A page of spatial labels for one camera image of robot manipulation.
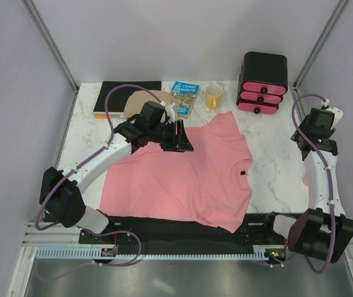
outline white cable clip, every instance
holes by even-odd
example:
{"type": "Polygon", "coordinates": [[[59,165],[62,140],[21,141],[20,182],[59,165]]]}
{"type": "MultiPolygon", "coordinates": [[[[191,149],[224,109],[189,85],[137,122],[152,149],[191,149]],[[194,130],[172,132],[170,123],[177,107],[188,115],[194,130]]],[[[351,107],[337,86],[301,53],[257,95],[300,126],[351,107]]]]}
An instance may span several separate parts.
{"type": "Polygon", "coordinates": [[[331,103],[330,100],[325,98],[325,101],[323,101],[322,104],[324,107],[328,107],[330,103],[331,103]]]}

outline black notebook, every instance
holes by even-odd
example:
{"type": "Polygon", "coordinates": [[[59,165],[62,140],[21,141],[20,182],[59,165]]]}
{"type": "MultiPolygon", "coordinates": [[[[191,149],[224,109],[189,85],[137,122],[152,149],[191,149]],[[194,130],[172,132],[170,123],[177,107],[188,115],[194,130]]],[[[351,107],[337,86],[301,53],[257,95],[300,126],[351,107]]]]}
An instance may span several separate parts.
{"type": "MultiPolygon", "coordinates": [[[[94,106],[94,117],[95,118],[106,118],[105,115],[105,99],[109,91],[118,85],[133,84],[140,87],[144,87],[147,90],[158,90],[162,89],[161,81],[150,81],[150,82],[103,82],[100,95],[98,96],[97,102],[94,106]]],[[[126,106],[128,98],[135,92],[139,91],[137,88],[121,88],[116,90],[108,100],[108,111],[112,117],[122,118],[124,116],[124,108],[126,106]]]]}

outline yellow mug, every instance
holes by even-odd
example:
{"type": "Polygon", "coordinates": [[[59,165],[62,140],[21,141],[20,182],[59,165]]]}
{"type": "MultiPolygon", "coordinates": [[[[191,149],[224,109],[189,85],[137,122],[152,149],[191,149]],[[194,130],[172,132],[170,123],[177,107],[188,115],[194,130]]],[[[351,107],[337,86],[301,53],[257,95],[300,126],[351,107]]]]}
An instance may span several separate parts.
{"type": "Polygon", "coordinates": [[[216,84],[216,85],[209,85],[206,88],[206,105],[210,109],[217,108],[220,104],[220,99],[224,93],[224,89],[216,84]]]}

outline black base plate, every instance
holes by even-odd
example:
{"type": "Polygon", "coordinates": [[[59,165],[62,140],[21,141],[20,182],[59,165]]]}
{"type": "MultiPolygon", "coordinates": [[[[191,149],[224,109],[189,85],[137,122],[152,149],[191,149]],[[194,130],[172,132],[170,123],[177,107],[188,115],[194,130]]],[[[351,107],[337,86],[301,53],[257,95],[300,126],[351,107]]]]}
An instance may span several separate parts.
{"type": "MultiPolygon", "coordinates": [[[[253,245],[284,245],[284,238],[265,227],[268,213],[248,213],[235,233],[196,222],[177,222],[153,218],[111,217],[103,233],[128,230],[142,242],[142,254],[251,254],[253,245]]],[[[301,213],[288,213],[298,218],[301,213]]],[[[82,232],[80,244],[114,244],[114,236],[96,238],[82,232]]],[[[135,254],[138,244],[132,236],[117,236],[118,254],[135,254]]]]}

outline pink drawer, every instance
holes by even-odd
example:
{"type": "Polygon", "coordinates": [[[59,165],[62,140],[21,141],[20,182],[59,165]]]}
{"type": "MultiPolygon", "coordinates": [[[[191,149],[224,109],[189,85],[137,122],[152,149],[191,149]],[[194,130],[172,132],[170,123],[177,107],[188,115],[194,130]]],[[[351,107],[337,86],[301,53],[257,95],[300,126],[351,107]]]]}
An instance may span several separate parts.
{"type": "Polygon", "coordinates": [[[282,101],[280,96],[269,95],[269,94],[260,94],[254,92],[242,91],[240,94],[241,99],[256,101],[258,103],[271,103],[278,104],[282,101]]]}
{"type": "Polygon", "coordinates": [[[247,91],[273,95],[283,95],[287,91],[287,89],[281,85],[271,85],[261,82],[245,82],[242,87],[247,91]]]}
{"type": "Polygon", "coordinates": [[[252,113],[265,113],[265,114],[274,114],[278,110],[278,104],[269,104],[269,103],[262,103],[257,104],[253,103],[249,100],[240,100],[238,103],[238,109],[244,111],[251,111],[252,113]]]}

